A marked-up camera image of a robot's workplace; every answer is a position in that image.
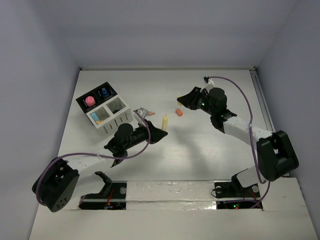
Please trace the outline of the yellow marker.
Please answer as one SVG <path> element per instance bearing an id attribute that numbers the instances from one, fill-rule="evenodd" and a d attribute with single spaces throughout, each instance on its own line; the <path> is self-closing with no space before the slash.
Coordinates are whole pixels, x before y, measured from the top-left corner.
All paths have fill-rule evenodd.
<path id="1" fill-rule="evenodd" d="M 163 131 L 167 131 L 167 128 L 168 128 L 168 115 L 165 114 L 163 120 L 162 120 L 162 125 L 161 125 L 161 129 Z"/>

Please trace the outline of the light blue marker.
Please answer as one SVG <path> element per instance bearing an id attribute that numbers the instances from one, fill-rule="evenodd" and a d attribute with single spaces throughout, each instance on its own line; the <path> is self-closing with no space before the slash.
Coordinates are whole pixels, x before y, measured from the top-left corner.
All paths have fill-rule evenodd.
<path id="1" fill-rule="evenodd" d="M 99 117 L 97 116 L 96 113 L 91 113 L 90 116 L 92 117 L 92 119 L 93 119 L 95 122 L 100 121 L 100 119 L 99 119 Z"/>

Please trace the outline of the black highlighter blue cap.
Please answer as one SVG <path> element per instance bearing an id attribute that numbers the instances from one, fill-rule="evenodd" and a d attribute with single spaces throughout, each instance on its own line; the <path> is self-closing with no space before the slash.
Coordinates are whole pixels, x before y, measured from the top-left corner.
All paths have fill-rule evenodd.
<path id="1" fill-rule="evenodd" d="M 104 98 L 107 98 L 107 97 L 109 96 L 109 93 L 108 93 L 108 91 L 107 91 L 107 89 L 106 89 L 105 87 L 103 87 L 103 88 L 101 89 L 101 92 L 102 92 L 102 96 L 103 96 Z"/>

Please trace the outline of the pink-capped marker tube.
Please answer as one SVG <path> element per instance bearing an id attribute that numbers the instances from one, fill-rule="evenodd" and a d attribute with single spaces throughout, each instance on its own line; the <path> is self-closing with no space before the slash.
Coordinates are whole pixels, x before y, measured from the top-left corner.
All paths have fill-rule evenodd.
<path id="1" fill-rule="evenodd" d="M 87 105 L 88 108 L 90 108 L 96 104 L 96 100 L 93 96 L 89 95 L 85 98 L 85 104 Z"/>

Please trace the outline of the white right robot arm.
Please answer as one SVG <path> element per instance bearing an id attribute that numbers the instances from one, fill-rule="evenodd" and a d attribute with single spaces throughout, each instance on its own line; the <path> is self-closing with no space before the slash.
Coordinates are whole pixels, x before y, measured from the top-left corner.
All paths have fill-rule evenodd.
<path id="1" fill-rule="evenodd" d="M 254 166 L 231 178 L 230 190 L 242 196 L 258 182 L 273 182 L 299 167 L 288 134 L 282 130 L 271 132 L 252 126 L 227 107 L 225 91 L 218 87 L 210 90 L 194 87 L 177 101 L 190 110 L 202 110 L 210 115 L 213 127 L 248 144 L 254 154 Z"/>

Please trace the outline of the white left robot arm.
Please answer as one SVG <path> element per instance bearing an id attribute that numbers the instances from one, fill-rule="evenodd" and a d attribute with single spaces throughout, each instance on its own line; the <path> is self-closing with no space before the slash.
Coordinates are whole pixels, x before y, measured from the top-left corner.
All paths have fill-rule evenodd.
<path id="1" fill-rule="evenodd" d="M 115 167 L 131 158 L 128 155 L 130 148 L 143 142 L 146 145 L 158 143 L 167 135 L 167 131 L 155 127 L 146 119 L 137 128 L 123 123 L 104 146 L 111 152 L 111 156 L 80 152 L 54 158 L 32 186 L 36 200 L 53 213 L 62 210 L 75 197 L 80 197 L 79 207 L 83 210 L 122 210 L 126 207 L 126 195 L 121 194 L 120 189 L 126 187 L 126 184 L 114 183 L 98 169 L 98 165 L 110 158 Z M 85 190 L 80 193 L 80 187 L 77 186 L 79 179 L 91 175 L 102 180 L 94 184 L 94 192 Z"/>

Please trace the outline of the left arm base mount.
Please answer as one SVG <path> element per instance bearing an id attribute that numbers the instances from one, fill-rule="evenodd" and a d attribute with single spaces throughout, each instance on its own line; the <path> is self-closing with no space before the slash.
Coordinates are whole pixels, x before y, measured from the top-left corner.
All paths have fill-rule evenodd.
<path id="1" fill-rule="evenodd" d="M 125 210 L 127 206 L 127 182 L 112 181 L 102 171 L 94 173 L 104 185 L 100 192 L 83 195 L 78 207 L 81 210 Z"/>

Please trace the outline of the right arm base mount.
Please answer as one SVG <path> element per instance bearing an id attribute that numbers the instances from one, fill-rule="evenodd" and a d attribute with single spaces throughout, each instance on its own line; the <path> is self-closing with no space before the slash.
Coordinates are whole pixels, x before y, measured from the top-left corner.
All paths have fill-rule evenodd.
<path id="1" fill-rule="evenodd" d="M 210 194 L 215 198 L 218 210 L 263 209 L 253 167 L 236 173 L 230 180 L 215 182 Z"/>

